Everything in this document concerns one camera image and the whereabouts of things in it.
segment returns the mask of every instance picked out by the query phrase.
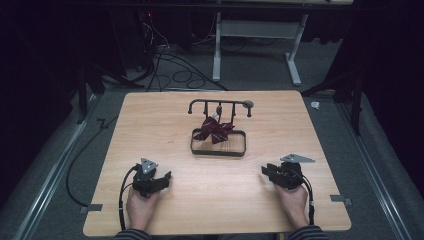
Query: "red cloth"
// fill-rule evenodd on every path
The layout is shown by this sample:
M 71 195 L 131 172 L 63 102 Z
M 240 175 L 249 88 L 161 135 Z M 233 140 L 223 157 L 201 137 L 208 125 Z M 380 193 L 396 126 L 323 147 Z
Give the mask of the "red cloth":
M 209 135 L 212 137 L 212 143 L 228 140 L 228 133 L 233 130 L 232 123 L 218 123 L 215 118 L 207 117 L 200 128 L 201 132 L 193 137 L 193 139 L 204 141 Z

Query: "dark background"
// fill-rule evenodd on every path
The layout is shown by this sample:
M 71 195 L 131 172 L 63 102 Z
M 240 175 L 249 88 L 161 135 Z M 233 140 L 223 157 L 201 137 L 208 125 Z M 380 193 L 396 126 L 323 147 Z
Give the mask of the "dark background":
M 303 41 L 320 38 L 325 44 L 344 39 L 328 79 L 348 71 L 366 56 L 363 90 L 423 195 L 423 4 L 363 1 L 361 7 L 370 6 L 389 11 L 355 18 L 352 14 L 311 14 Z M 81 66 L 95 62 L 125 75 L 126 68 L 143 65 L 144 60 L 130 54 L 143 50 L 138 23 L 131 21 L 134 10 L 77 10 L 54 1 L 8 1 L 0 7 L 3 205 L 45 141 L 72 109 L 69 102 L 77 90 Z M 170 43 L 187 49 L 191 33 L 206 36 L 213 19 L 212 13 L 151 13 L 155 26 Z M 297 17 L 236 13 L 224 16 L 259 20 Z

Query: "hand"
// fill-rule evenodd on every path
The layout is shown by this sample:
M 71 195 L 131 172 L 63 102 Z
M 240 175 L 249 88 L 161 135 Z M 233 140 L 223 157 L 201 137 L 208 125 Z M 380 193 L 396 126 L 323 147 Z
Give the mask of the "hand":
M 287 214 L 291 224 L 295 230 L 308 226 L 308 220 L 305 216 L 305 206 L 308 197 L 308 192 L 302 186 L 288 190 L 274 184 L 280 195 L 281 206 Z
M 128 193 L 127 213 L 130 218 L 130 228 L 146 230 L 159 198 L 160 192 L 153 193 L 150 198 L 144 198 L 132 187 Z

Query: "wooden table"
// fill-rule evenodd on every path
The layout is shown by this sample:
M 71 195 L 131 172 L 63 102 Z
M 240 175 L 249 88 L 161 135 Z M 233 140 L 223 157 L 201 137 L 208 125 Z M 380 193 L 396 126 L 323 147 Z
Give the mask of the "wooden table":
M 254 103 L 251 118 L 246 116 L 247 109 L 236 108 L 234 129 L 247 135 L 243 157 L 191 153 L 192 130 L 205 119 L 201 103 L 193 105 L 191 115 L 187 113 L 194 99 Z M 223 105 L 221 122 L 228 121 L 230 109 Z M 316 224 L 324 230 L 349 229 L 344 204 L 330 199 L 339 191 L 298 92 L 130 93 L 123 103 L 92 200 L 92 204 L 103 207 L 88 213 L 84 233 L 112 236 L 120 231 L 120 186 L 141 157 L 159 164 L 158 178 L 172 171 L 170 187 L 161 192 L 147 230 L 152 235 L 291 231 L 273 184 L 261 173 L 261 166 L 279 165 L 280 157 L 290 153 L 316 160 L 301 164 L 314 190 Z

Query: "striped sleeve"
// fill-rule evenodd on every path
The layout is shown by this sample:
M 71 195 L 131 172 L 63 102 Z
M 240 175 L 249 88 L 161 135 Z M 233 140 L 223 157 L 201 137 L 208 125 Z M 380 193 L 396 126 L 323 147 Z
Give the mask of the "striped sleeve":
M 306 226 L 292 232 L 288 240 L 329 240 L 318 226 Z
M 115 235 L 113 239 L 118 240 L 152 240 L 149 234 L 137 229 L 125 229 Z

